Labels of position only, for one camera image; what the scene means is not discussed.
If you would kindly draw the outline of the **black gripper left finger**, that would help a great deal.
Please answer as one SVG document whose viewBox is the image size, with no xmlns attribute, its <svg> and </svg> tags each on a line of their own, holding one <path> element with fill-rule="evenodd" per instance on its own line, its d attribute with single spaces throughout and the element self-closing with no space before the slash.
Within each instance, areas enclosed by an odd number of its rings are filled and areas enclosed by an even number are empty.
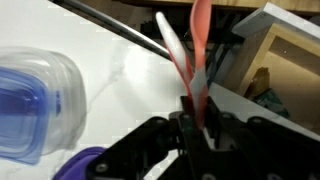
<svg viewBox="0 0 320 180">
<path fill-rule="evenodd" d="M 148 119 L 90 161 L 85 180 L 143 180 L 171 151 L 178 157 L 158 180 L 202 180 L 210 171 L 211 149 L 193 120 L 191 99 L 180 100 L 180 111 Z"/>
</svg>

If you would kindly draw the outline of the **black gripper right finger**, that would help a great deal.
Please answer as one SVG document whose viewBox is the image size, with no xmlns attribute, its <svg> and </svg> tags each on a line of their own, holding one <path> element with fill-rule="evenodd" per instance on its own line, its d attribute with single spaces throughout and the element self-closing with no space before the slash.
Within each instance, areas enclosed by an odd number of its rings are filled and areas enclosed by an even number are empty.
<svg viewBox="0 0 320 180">
<path fill-rule="evenodd" d="M 261 116 L 245 122 L 206 99 L 214 148 L 233 154 L 234 180 L 320 180 L 320 143 Z"/>
</svg>

